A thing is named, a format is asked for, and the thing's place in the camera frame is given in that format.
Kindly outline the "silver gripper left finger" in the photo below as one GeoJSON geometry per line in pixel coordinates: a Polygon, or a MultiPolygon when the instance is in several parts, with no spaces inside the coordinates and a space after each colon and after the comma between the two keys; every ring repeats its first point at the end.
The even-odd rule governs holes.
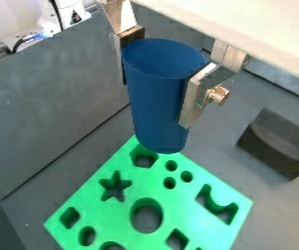
{"type": "Polygon", "coordinates": [[[110,37],[116,50],[117,77],[118,82],[125,85],[122,49],[133,41],[145,38],[145,29],[137,24],[130,0],[96,1],[112,27],[110,37]]]}

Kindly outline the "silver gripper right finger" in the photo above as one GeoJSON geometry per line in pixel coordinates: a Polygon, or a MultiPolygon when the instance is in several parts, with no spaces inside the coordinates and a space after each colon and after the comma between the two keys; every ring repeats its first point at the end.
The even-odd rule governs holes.
{"type": "Polygon", "coordinates": [[[213,42],[209,62],[188,80],[178,124],[189,129],[204,113],[209,104],[223,105],[229,96],[229,90],[223,83],[229,80],[249,62],[245,52],[223,41],[213,42]]]}

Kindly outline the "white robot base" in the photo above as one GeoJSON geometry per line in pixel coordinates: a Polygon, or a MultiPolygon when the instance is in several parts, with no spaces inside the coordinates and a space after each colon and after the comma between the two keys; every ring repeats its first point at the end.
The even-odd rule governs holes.
{"type": "Polygon", "coordinates": [[[8,52],[16,54],[32,44],[50,38],[64,29],[90,18],[82,0],[38,0],[36,25],[2,39],[8,52]]]}

